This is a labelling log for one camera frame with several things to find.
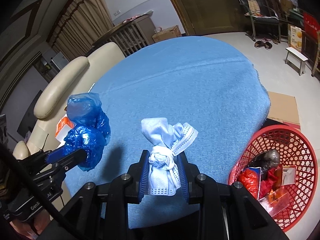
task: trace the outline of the person's hand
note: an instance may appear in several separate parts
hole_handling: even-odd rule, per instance
[[[36,215],[34,219],[34,227],[37,230],[38,234],[41,234],[42,231],[46,228],[46,226],[50,223],[50,215],[46,210],[42,210],[38,215]],[[22,223],[19,220],[15,219],[10,222],[14,230],[16,230],[19,234],[28,237],[29,239],[33,239],[32,236],[28,233],[32,231],[30,225],[26,223]]]

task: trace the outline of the wooden stool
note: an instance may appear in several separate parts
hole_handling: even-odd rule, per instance
[[[289,55],[289,53],[291,55],[293,55],[295,58],[297,58],[298,60],[300,60],[299,75],[301,76],[301,74],[304,74],[306,72],[306,61],[308,60],[308,58],[306,56],[302,55],[295,48],[289,47],[289,48],[286,48],[286,50],[288,51],[288,53],[287,53],[287,57],[285,58],[285,63],[286,64],[288,63],[288,55]]]

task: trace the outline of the blue cloth tablecloth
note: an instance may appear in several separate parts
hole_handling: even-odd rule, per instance
[[[141,120],[166,117],[188,122],[199,134],[186,150],[190,163],[217,182],[226,183],[251,136],[265,121],[270,101],[252,63],[234,47],[212,38],[181,37],[162,41],[127,57],[95,84],[110,119],[111,141],[95,169],[67,172],[74,195],[86,182],[103,184],[126,173],[142,150],[152,145],[141,133]],[[145,195],[129,204],[129,227],[176,220],[198,210],[175,196]]]

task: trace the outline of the cabinet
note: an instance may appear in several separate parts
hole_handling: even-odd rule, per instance
[[[155,28],[150,16],[142,15],[112,28],[92,44],[93,49],[95,50],[108,42],[114,42],[127,57],[139,49],[155,43],[152,39]]]

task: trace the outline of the packaging box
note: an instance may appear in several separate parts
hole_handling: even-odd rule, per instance
[[[288,24],[288,45],[301,52],[302,30],[299,27]]]
[[[281,8],[287,15],[289,15],[289,9],[293,8],[293,2],[291,0],[280,0]]]
[[[311,35],[315,40],[318,40],[317,31],[320,30],[320,25],[317,20],[310,14],[303,12],[304,30]]]
[[[295,97],[268,92],[271,107],[268,118],[287,124],[300,131],[298,107]]]
[[[177,37],[182,37],[178,25],[164,29],[152,36],[155,42],[165,41],[165,40],[177,38]]]
[[[56,139],[59,142],[63,142],[63,139],[67,136],[68,132],[74,127],[73,122],[71,122],[67,117],[67,114],[65,114],[57,123]]]

